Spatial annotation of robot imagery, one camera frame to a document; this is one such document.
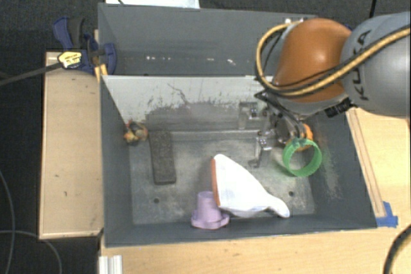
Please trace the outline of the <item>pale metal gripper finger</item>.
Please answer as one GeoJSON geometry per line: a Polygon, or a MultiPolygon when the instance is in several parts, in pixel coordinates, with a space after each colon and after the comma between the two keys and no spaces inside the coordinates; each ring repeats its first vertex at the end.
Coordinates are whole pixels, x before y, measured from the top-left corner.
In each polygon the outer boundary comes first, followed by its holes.
{"type": "Polygon", "coordinates": [[[264,166],[269,158],[273,148],[273,142],[268,137],[256,137],[254,148],[254,157],[248,161],[251,168],[264,166]]]}
{"type": "Polygon", "coordinates": [[[256,102],[240,102],[238,113],[238,128],[244,130],[247,123],[258,116],[258,106],[256,102]]]}

